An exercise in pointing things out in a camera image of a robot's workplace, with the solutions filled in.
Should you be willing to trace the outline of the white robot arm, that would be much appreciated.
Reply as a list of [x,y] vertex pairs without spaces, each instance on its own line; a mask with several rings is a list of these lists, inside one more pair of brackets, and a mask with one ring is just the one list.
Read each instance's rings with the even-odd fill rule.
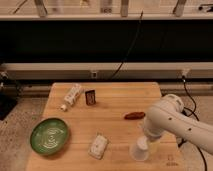
[[213,126],[183,115],[183,108],[179,96],[167,94],[161,97],[146,111],[144,135],[150,141],[156,141],[168,131],[213,155]]

